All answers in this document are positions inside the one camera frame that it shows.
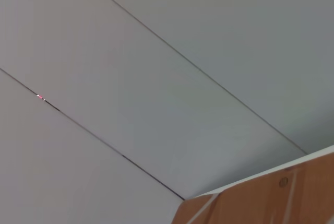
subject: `white ceiling panel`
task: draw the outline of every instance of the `white ceiling panel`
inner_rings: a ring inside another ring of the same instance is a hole
[[[171,223],[181,199],[0,72],[6,224]]]
[[[0,3],[0,66],[183,197],[303,155],[110,0]]]
[[[115,0],[308,152],[334,144],[334,0]]]

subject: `ceiling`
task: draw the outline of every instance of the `ceiling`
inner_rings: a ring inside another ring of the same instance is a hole
[[[0,67],[184,198],[333,144],[332,0],[115,1],[0,0]]]

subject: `ceiling panel seam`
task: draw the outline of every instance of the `ceiling panel seam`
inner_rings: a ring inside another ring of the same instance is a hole
[[[279,133],[281,136],[283,136],[288,142],[290,142],[293,146],[298,148],[301,152],[303,152],[305,155],[308,155],[308,153],[302,149],[297,143],[295,143],[293,140],[289,139],[285,134],[283,134],[281,131],[279,131],[276,127],[274,127],[272,124],[270,124],[267,120],[265,120],[262,116],[260,116],[258,113],[256,113],[253,109],[251,109],[247,104],[245,104],[242,100],[240,100],[238,97],[236,97],[234,94],[232,94],[229,90],[227,90],[225,87],[223,87],[220,83],[218,83],[214,78],[212,78],[210,75],[208,75],[206,72],[204,72],[199,66],[197,66],[195,63],[193,63],[190,59],[188,59],[185,55],[183,55],[181,52],[179,52],[176,48],[174,48],[172,45],[170,45],[167,41],[165,41],[162,37],[160,37],[158,34],[156,34],[152,29],[150,29],[148,26],[146,26],[141,20],[139,20],[136,16],[134,16],[132,13],[130,13],[126,8],[124,8],[120,3],[118,3],[115,0],[111,0],[114,4],[116,4],[119,8],[121,8],[123,11],[125,11],[127,14],[129,14],[132,18],[134,18],[137,22],[139,22],[143,27],[145,27],[147,30],[149,30],[151,33],[153,33],[158,39],[160,39],[163,43],[165,43],[167,46],[169,46],[173,51],[175,51],[178,55],[180,55],[182,58],[187,60],[191,65],[193,65],[196,69],[198,69],[201,73],[203,73],[207,78],[209,78],[211,81],[213,81],[215,84],[217,84],[221,89],[225,90],[228,94],[230,94],[234,99],[236,99],[238,102],[240,102],[243,106],[245,106],[247,109],[249,109],[252,113],[254,113],[257,117],[259,117],[262,121],[264,121],[268,126],[273,128],[277,133]]]
[[[118,151],[116,148],[114,148],[112,145],[110,145],[109,143],[107,143],[106,141],[104,141],[103,139],[101,139],[99,136],[95,135],[94,133],[92,133],[91,131],[89,131],[87,128],[85,128],[84,126],[82,126],[80,123],[78,123],[77,121],[75,121],[74,119],[72,119],[70,116],[68,116],[66,113],[62,112],[60,109],[58,109],[57,107],[55,107],[54,105],[52,105],[50,102],[48,102],[46,99],[44,99],[43,97],[41,97],[38,93],[34,92],[32,89],[30,89],[29,87],[27,87],[25,84],[23,84],[22,82],[20,82],[18,79],[16,79],[13,75],[9,74],[8,72],[6,72],[5,70],[3,70],[2,68],[0,68],[0,71],[3,72],[4,74],[8,75],[10,78],[12,78],[13,80],[15,80],[18,84],[22,85],[24,88],[26,88],[27,90],[29,90],[31,93],[33,93],[34,95],[38,96],[39,98],[43,99],[48,105],[50,105],[51,107],[53,107],[54,109],[56,109],[58,112],[60,112],[63,116],[65,116],[66,118],[68,118],[70,121],[74,122],[77,126],[81,127],[82,129],[84,129],[86,132],[88,132],[90,135],[92,135],[93,137],[95,137],[96,139],[98,139],[100,142],[102,142],[103,144],[105,144],[107,147],[109,147],[110,149],[112,149],[113,151],[115,151],[117,154],[119,154],[120,156],[122,156],[123,158],[125,158],[127,161],[129,161],[132,165],[136,166],[137,168],[139,168],[141,171],[143,171],[145,174],[147,174],[148,176],[150,176],[151,178],[153,178],[154,180],[156,180],[158,183],[160,183],[162,186],[164,186],[165,188],[167,188],[169,191],[171,191],[173,194],[175,194],[177,197],[179,197],[181,200],[185,200],[185,198],[183,198],[180,194],[178,194],[176,191],[172,190],[170,187],[168,187],[166,184],[164,184],[163,182],[161,182],[160,180],[158,180],[156,177],[154,177],[152,174],[150,174],[148,171],[146,171],[144,168],[142,168],[141,166],[139,166],[137,163],[135,163],[134,161],[132,161],[131,159],[129,159],[128,157],[126,157],[125,155],[123,155],[120,151]]]

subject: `dark line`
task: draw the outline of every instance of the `dark line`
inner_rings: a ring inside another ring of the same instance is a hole
[[[202,72],[206,77],[208,77],[210,80],[212,80],[214,83],[216,83],[220,88],[225,90],[227,93],[229,93],[234,99],[239,101],[243,106],[248,108],[252,113],[254,113],[256,116],[258,116],[261,120],[263,120],[265,123],[267,123],[271,128],[276,130],[281,136],[283,136],[285,139],[287,139],[288,142],[290,142],[292,145],[294,145],[296,148],[298,148],[301,152],[303,152],[305,155],[308,155],[306,151],[304,151],[298,144],[290,140],[287,136],[285,136],[281,131],[279,131],[277,128],[275,128],[273,125],[271,125],[268,121],[266,121],[262,116],[260,116],[258,113],[256,113],[253,109],[251,109],[249,106],[247,106],[244,102],[242,102],[239,98],[237,98],[234,94],[232,94],[230,91],[228,91],[225,87],[223,87],[221,84],[219,84],[215,79],[213,79],[210,75],[208,75],[206,72],[204,72],[199,66],[197,66],[194,62],[192,62],[190,59],[188,59],[185,55],[183,55],[181,52],[179,52],[176,48],[174,48],[172,45],[170,45],[167,41],[165,41],[162,37],[157,35],[152,29],[150,29],[148,26],[146,26],[143,22],[141,22],[137,17],[135,17],[132,13],[130,13],[126,8],[124,8],[121,4],[119,4],[115,0],[111,0],[114,2],[118,7],[120,7],[123,11],[125,11],[127,14],[129,14],[132,18],[134,18],[137,22],[139,22],[142,26],[144,26],[147,30],[149,30],[151,33],[153,33],[156,37],[158,37],[162,42],[164,42],[167,46],[169,46],[171,49],[173,49],[177,54],[179,54],[182,58],[187,60],[190,64],[192,64],[195,68],[197,68],[200,72]]]
[[[12,78],[13,80],[15,80],[17,83],[19,83],[20,85],[22,85],[23,87],[25,87],[26,89],[28,89],[30,92],[32,92],[34,95],[38,95],[38,93],[35,93],[33,90],[31,90],[29,87],[27,87],[26,85],[24,85],[22,82],[20,82],[18,79],[14,78],[12,75],[10,75],[8,72],[6,72],[5,70],[3,70],[2,68],[0,68],[0,70],[5,73],[6,75],[8,75],[10,78]],[[65,116],[66,118],[68,118],[70,121],[72,121],[73,123],[75,123],[76,125],[78,125],[79,127],[83,128],[85,131],[87,131],[89,134],[91,134],[93,137],[95,137],[96,139],[98,139],[100,142],[102,142],[103,144],[105,144],[107,147],[111,148],[112,150],[114,150],[117,154],[121,155],[123,158],[125,158],[127,161],[129,161],[131,164],[135,165],[137,168],[139,168],[141,171],[143,171],[145,174],[149,175],[151,178],[153,178],[154,180],[156,180],[158,183],[160,183],[162,186],[164,186],[165,188],[167,188],[168,190],[170,190],[172,193],[174,193],[176,196],[178,196],[180,199],[182,199],[184,201],[184,198],[178,194],[177,192],[175,192],[174,190],[172,190],[170,187],[168,187],[167,185],[165,185],[164,183],[162,183],[160,180],[158,180],[156,177],[154,177],[152,174],[150,174],[149,172],[147,172],[144,168],[142,168],[141,166],[139,166],[138,164],[136,164],[135,162],[133,162],[132,160],[130,160],[129,158],[127,158],[125,155],[123,155],[120,151],[118,151],[116,148],[114,148],[113,146],[111,146],[109,143],[107,143],[106,141],[104,141],[103,139],[101,139],[100,137],[98,137],[96,134],[92,133],[91,131],[89,131],[87,128],[85,128],[84,126],[82,126],[80,123],[78,123],[77,121],[75,121],[74,119],[72,119],[70,116],[68,116],[67,114],[65,114],[64,112],[62,112],[61,110],[59,110],[57,107],[55,107],[54,105],[52,105],[50,102],[48,102],[47,100],[45,100],[45,102],[47,104],[49,104],[50,106],[52,106],[55,110],[57,110],[59,113],[61,113],[63,116]]]

